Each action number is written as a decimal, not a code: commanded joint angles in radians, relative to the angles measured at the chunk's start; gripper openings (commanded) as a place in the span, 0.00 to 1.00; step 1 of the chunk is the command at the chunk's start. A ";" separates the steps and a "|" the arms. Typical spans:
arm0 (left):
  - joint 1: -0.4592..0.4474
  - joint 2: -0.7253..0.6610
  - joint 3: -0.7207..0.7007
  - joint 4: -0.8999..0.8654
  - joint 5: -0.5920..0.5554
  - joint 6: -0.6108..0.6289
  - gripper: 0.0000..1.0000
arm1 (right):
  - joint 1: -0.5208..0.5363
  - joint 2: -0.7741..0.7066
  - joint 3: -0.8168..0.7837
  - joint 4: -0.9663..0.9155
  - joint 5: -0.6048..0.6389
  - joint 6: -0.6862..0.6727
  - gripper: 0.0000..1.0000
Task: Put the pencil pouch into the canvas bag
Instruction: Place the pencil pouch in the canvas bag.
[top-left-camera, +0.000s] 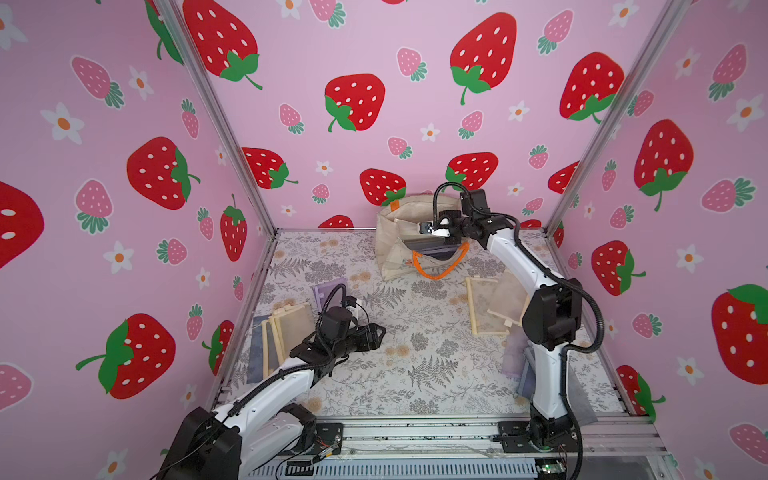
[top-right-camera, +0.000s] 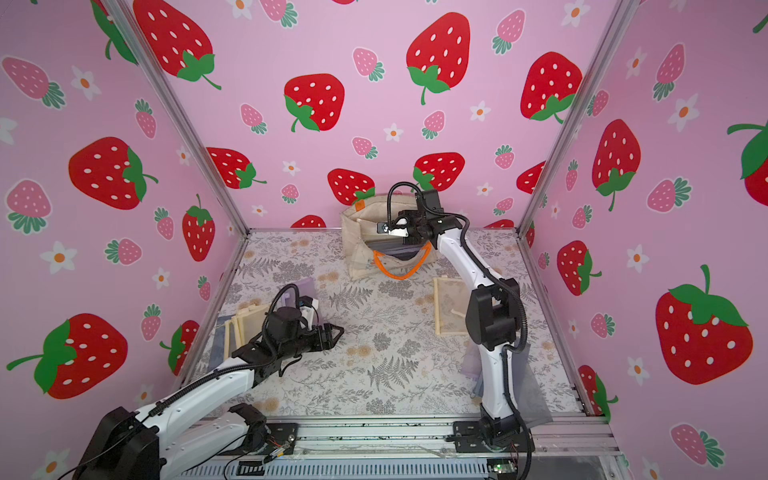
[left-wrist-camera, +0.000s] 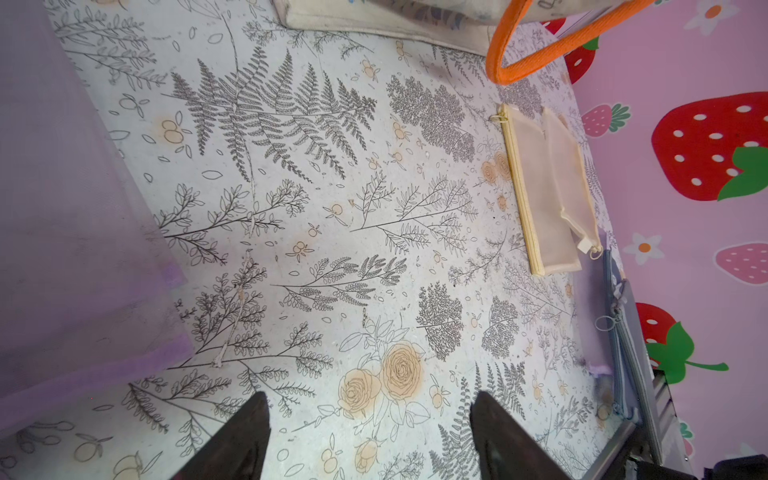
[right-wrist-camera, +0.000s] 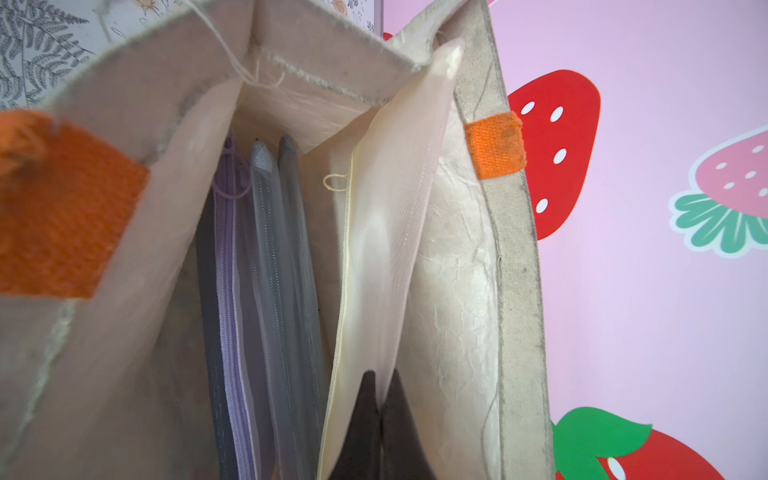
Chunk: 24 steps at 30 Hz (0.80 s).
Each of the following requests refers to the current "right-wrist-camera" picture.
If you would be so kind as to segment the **purple mesh pouch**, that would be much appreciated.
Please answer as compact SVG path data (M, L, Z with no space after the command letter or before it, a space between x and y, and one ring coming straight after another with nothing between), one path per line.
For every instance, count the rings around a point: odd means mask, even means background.
M250 192L234 133L225 138L212 183L214 254L224 391L240 479L271 479L275 448L266 398L258 318L249 283L240 278L238 209Z

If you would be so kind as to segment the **grey mesh pencil pouch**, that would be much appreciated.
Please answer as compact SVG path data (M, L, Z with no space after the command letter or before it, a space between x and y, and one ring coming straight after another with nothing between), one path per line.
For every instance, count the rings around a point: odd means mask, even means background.
M246 251L261 330L278 477L313 479L313 420L280 171L261 141L253 143L247 166L252 217L245 226Z

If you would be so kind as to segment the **dark blue mesh pouch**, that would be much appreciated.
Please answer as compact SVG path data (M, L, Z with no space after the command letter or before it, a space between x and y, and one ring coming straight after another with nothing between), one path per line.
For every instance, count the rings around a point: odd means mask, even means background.
M305 342L304 351L309 362L312 412L316 417L315 422L322 426L327 405L328 376L298 160L298 149L293 139L290 136L282 137L278 165L286 202L287 228L295 253L299 319Z

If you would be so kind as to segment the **beige mesh pouch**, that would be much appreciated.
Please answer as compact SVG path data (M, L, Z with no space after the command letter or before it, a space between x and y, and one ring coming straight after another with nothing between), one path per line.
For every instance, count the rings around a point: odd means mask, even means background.
M312 151L344 202L338 226L340 303L317 476L341 455L360 383L383 402L395 370L408 292L465 43L438 47L386 105Z

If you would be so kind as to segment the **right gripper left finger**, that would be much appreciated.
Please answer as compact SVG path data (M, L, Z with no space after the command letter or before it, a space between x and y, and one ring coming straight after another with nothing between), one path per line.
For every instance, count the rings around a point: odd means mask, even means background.
M381 418L376 400L376 374L369 370L362 376L342 449L329 479L378 479L380 453Z

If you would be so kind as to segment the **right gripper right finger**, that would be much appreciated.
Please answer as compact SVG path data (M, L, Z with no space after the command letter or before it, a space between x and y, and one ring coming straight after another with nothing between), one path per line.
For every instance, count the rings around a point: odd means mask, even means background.
M381 465L384 480L434 480L399 372L395 370L380 410Z

